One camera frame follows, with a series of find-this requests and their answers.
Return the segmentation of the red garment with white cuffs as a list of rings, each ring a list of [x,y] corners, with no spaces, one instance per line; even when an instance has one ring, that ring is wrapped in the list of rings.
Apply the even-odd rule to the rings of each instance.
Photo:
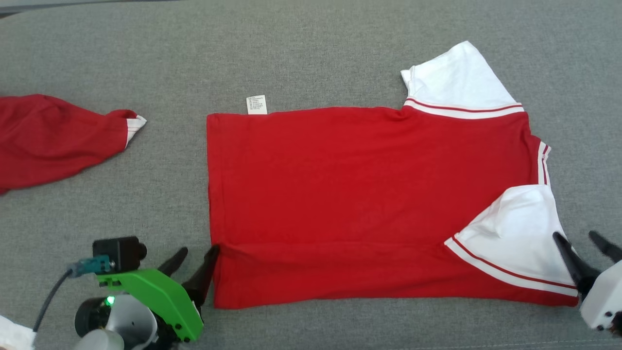
[[[146,119],[42,94],[0,97],[0,195],[77,175],[122,153]]]

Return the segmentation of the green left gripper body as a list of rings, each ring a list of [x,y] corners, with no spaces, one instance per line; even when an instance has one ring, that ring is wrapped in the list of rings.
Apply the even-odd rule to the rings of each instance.
[[[104,329],[126,344],[176,344],[196,341],[204,330],[196,308],[182,284],[158,269],[98,275],[100,286],[121,291],[109,309]]]

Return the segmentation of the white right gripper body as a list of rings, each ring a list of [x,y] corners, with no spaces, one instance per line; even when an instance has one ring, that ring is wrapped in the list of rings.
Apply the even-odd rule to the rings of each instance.
[[[583,300],[580,314],[599,332],[622,332],[622,261],[600,273]]]

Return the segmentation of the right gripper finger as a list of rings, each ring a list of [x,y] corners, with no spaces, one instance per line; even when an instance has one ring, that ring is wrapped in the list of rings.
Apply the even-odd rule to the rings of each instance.
[[[609,259],[611,259],[614,263],[622,261],[622,247],[611,243],[595,230],[589,231],[589,239],[591,239],[602,254],[609,257]]]
[[[579,296],[585,298],[591,291],[601,272],[581,259],[573,249],[571,243],[560,232],[553,233],[553,240],[573,283],[577,287]]]

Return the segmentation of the red Bulls shirt white sleeves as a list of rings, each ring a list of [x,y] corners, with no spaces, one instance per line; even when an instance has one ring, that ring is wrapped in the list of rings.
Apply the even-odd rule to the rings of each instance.
[[[462,42],[401,72],[400,109],[207,117],[215,307],[486,298],[575,306],[551,151]]]

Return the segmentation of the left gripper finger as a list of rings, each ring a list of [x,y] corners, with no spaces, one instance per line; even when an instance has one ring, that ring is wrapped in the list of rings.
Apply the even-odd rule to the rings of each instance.
[[[220,254],[220,246],[213,245],[204,255],[204,261],[190,279],[182,283],[183,288],[196,308],[202,308],[208,295],[216,262]]]
[[[177,270],[184,263],[189,249],[187,247],[180,248],[177,253],[163,262],[157,269],[161,273],[163,273],[167,277],[171,277],[173,273],[177,272]]]

